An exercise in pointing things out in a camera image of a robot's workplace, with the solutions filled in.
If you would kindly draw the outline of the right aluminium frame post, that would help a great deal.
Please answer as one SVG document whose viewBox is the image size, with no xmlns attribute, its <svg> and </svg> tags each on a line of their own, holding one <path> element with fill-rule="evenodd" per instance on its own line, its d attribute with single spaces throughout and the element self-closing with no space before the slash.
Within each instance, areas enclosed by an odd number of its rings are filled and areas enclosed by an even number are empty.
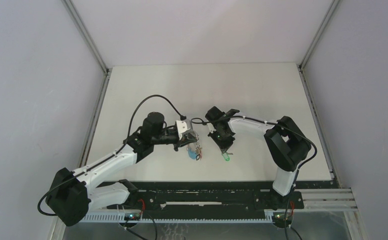
<svg viewBox="0 0 388 240">
<path fill-rule="evenodd" d="M 324 36 L 325 31 L 328 29 L 336 11 L 338 10 L 340 4 L 342 3 L 341 0 L 333 0 L 331 1 L 316 33 L 314 34 L 312 41 L 307 48 L 301 62 L 297 65 L 297 70 L 299 72 L 299 76 L 301 78 L 301 82 L 303 85 L 303 89 L 306 95 L 306 99 L 308 101 L 308 105 L 311 111 L 311 115 L 317 130 L 317 135 L 319 137 L 319 141 L 322 147 L 322 153 L 324 155 L 324 158 L 326 160 L 329 174 L 331 176 L 331 180 L 335 181 L 337 184 L 339 184 L 339 180 L 337 178 L 337 170 L 336 167 L 333 164 L 333 159 L 332 159 L 332 153 L 328 145 L 328 141 L 326 139 L 325 133 L 323 131 L 323 126 L 322 126 L 322 121 L 320 119 L 319 113 L 318 113 L 318 108 L 316 105 L 316 101 L 314 99 L 312 89 L 310 87 L 310 83 L 307 77 L 307 67 L 312 59 L 312 56 L 317 49 L 319 43 L 321 42 L 321 39 Z"/>
</svg>

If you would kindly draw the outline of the left circuit board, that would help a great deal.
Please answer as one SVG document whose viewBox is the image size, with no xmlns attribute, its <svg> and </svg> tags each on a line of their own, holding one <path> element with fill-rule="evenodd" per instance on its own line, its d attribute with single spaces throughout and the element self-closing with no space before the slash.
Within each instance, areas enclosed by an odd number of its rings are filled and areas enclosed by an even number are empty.
<svg viewBox="0 0 388 240">
<path fill-rule="evenodd" d="M 128 222 L 128 221 L 139 221 L 141 219 L 142 215 L 140 215 L 139 213 L 135 213 L 135 212 L 132 212 L 132 213 L 126 213 L 124 215 L 124 221 L 125 222 Z"/>
</svg>

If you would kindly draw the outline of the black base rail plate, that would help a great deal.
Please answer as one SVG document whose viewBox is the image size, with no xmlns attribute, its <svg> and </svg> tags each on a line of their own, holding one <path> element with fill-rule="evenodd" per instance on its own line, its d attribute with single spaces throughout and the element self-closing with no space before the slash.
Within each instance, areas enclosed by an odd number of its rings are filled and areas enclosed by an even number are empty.
<svg viewBox="0 0 388 240">
<path fill-rule="evenodd" d="M 132 181 L 124 208 L 143 209 L 152 217 L 262 217 L 275 210 L 291 216 L 304 209 L 301 192 L 289 197 L 271 193 L 271 181 L 166 182 Z"/>
</svg>

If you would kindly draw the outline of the aluminium frame post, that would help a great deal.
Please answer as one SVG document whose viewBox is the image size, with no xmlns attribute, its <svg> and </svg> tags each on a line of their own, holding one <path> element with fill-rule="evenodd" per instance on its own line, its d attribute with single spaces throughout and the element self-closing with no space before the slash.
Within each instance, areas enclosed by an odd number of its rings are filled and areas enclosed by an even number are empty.
<svg viewBox="0 0 388 240">
<path fill-rule="evenodd" d="M 101 108 L 104 102 L 105 93 L 107 90 L 107 86 L 110 80 L 110 69 L 107 67 L 103 57 L 101 56 L 101 53 L 95 44 L 95 41 L 93 37 L 91 36 L 88 28 L 86 27 L 84 20 L 82 16 L 80 15 L 79 11 L 77 10 L 77 7 L 75 3 L 72 0 L 63 0 L 62 4 L 66 11 L 68 12 L 71 20 L 73 21 L 76 29 L 78 30 L 80 36 L 82 37 L 83 41 L 85 42 L 85 45 L 88 47 L 88 50 L 90 51 L 91 55 L 93 56 L 94 60 L 96 61 L 97 65 L 99 66 L 101 73 L 102 73 L 102 79 L 100 82 L 100 89 L 98 90 L 98 94 L 95 99 L 95 105 L 93 108 L 93 113 L 90 118 L 88 130 L 85 136 L 84 144 L 82 146 L 82 153 L 79 161 L 79 166 L 82 167 L 87 164 L 92 142 L 95 135 L 95 130 L 98 124 L 99 115 L 101 112 Z"/>
<path fill-rule="evenodd" d="M 306 95 L 306 99 L 308 101 L 308 105 L 311 111 L 311 115 L 317 130 L 317 135 L 319 137 L 319 141 L 322 147 L 322 153 L 324 155 L 324 158 L 326 160 L 329 174 L 331 176 L 331 180 L 335 181 L 337 184 L 339 184 L 339 180 L 337 178 L 337 170 L 336 167 L 333 164 L 333 159 L 332 159 L 332 153 L 328 145 L 328 141 L 326 139 L 325 133 L 323 131 L 323 126 L 322 126 L 322 121 L 320 119 L 319 113 L 318 113 L 318 108 L 316 105 L 316 101 L 314 99 L 312 89 L 310 87 L 310 83 L 307 77 L 307 67 L 312 59 L 312 56 L 317 49 L 319 43 L 321 42 L 321 39 L 324 36 L 325 31 L 328 29 L 336 11 L 338 10 L 340 4 L 342 3 L 341 0 L 333 0 L 331 1 L 316 33 L 314 34 L 312 41 L 307 48 L 301 62 L 297 65 L 297 70 L 299 72 L 299 76 L 301 78 L 301 82 L 303 85 L 303 89 Z"/>
</svg>

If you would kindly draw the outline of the green key tag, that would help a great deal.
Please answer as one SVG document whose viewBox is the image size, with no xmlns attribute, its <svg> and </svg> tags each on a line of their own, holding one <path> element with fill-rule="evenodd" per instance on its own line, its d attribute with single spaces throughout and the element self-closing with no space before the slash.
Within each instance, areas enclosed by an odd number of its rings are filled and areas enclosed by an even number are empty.
<svg viewBox="0 0 388 240">
<path fill-rule="evenodd" d="M 225 152 L 225 153 L 222 154 L 222 157 L 224 158 L 225 161 L 228 162 L 231 159 L 230 155 L 231 155 L 230 153 Z"/>
</svg>

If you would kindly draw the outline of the right circuit board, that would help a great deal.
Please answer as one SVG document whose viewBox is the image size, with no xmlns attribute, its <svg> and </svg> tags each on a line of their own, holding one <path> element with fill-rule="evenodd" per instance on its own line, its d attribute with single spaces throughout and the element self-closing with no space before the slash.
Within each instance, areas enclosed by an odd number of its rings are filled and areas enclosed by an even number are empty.
<svg viewBox="0 0 388 240">
<path fill-rule="evenodd" d="M 292 220 L 283 214 L 276 214 L 272 217 L 272 224 L 279 229 L 284 229 L 292 224 Z"/>
</svg>

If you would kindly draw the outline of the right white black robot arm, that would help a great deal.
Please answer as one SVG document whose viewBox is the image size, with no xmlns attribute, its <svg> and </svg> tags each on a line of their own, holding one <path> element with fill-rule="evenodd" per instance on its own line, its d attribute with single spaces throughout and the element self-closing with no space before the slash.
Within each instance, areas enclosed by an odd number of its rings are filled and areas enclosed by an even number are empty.
<svg viewBox="0 0 388 240">
<path fill-rule="evenodd" d="M 243 115 L 237 109 L 223 112 L 216 106 L 207 111 L 205 118 L 205 125 L 209 128 L 208 136 L 217 144 L 225 158 L 229 156 L 228 151 L 234 144 L 236 134 L 246 134 L 267 144 L 277 165 L 271 203 L 277 208 L 284 208 L 289 204 L 290 192 L 297 179 L 300 164 L 315 147 L 294 120 L 288 116 L 283 116 L 276 122 L 259 120 Z"/>
</svg>

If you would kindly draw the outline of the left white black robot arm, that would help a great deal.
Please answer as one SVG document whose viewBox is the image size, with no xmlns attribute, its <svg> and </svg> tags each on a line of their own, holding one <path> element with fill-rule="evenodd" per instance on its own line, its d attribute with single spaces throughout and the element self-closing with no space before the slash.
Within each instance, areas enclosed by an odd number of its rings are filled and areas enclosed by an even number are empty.
<svg viewBox="0 0 388 240">
<path fill-rule="evenodd" d="M 123 145 L 109 155 L 74 170 L 66 167 L 58 170 L 43 199 L 67 227 L 80 222 L 88 212 L 110 205 L 122 204 L 131 209 L 138 203 L 138 194 L 121 181 L 100 186 L 106 178 L 137 164 L 156 145 L 173 145 L 177 151 L 195 142 L 197 137 L 190 120 L 177 120 L 174 125 L 165 126 L 164 115 L 151 112 Z"/>
</svg>

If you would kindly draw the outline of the circuit board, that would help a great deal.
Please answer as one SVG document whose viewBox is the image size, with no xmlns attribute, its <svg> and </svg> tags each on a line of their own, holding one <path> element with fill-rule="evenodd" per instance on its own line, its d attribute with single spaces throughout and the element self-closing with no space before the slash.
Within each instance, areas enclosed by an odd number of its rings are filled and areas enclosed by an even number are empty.
<svg viewBox="0 0 388 240">
<path fill-rule="evenodd" d="M 292 224 L 292 220 L 283 214 L 276 214 L 272 217 L 272 224 L 279 229 L 284 229 Z"/>
<path fill-rule="evenodd" d="M 124 215 L 124 221 L 125 222 L 128 222 L 128 221 L 139 221 L 141 219 L 142 215 L 140 215 L 139 213 L 135 213 L 135 212 L 132 212 L 132 213 L 126 213 Z"/>
</svg>

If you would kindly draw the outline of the left aluminium frame post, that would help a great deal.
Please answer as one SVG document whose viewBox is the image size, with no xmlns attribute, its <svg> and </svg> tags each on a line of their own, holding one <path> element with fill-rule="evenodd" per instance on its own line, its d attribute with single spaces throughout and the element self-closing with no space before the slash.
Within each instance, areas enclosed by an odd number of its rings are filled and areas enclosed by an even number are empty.
<svg viewBox="0 0 388 240">
<path fill-rule="evenodd" d="M 77 10 L 77 7 L 75 3 L 72 0 L 63 0 L 62 4 L 66 11 L 68 12 L 71 20 L 73 21 L 76 29 L 78 30 L 80 36 L 82 37 L 83 41 L 85 42 L 85 45 L 88 47 L 88 50 L 90 51 L 91 55 L 93 56 L 94 60 L 96 61 L 97 65 L 99 66 L 101 73 L 102 73 L 102 79 L 100 82 L 100 89 L 98 90 L 98 94 L 95 99 L 95 105 L 93 108 L 93 113 L 90 118 L 88 130 L 85 136 L 84 144 L 82 146 L 82 153 L 79 161 L 79 166 L 82 167 L 87 164 L 92 142 L 95 135 L 95 130 L 98 124 L 99 115 L 101 112 L 101 108 L 104 102 L 105 93 L 107 90 L 107 86 L 110 80 L 110 69 L 107 67 L 103 57 L 101 56 L 101 53 L 95 44 L 95 41 L 93 37 L 91 36 L 88 28 L 86 27 L 84 20 L 82 16 L 80 15 L 79 11 Z"/>
</svg>

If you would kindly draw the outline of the large keyring with key tags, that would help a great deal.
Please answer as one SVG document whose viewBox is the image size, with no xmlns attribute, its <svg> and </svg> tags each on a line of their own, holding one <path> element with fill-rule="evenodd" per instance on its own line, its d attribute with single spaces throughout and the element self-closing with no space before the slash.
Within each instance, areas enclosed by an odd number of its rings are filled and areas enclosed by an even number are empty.
<svg viewBox="0 0 388 240">
<path fill-rule="evenodd" d="M 203 157 L 202 147 L 199 142 L 199 135 L 194 131 L 192 134 L 195 137 L 195 141 L 189 143 L 186 147 L 188 157 L 192 160 L 199 161 Z"/>
</svg>

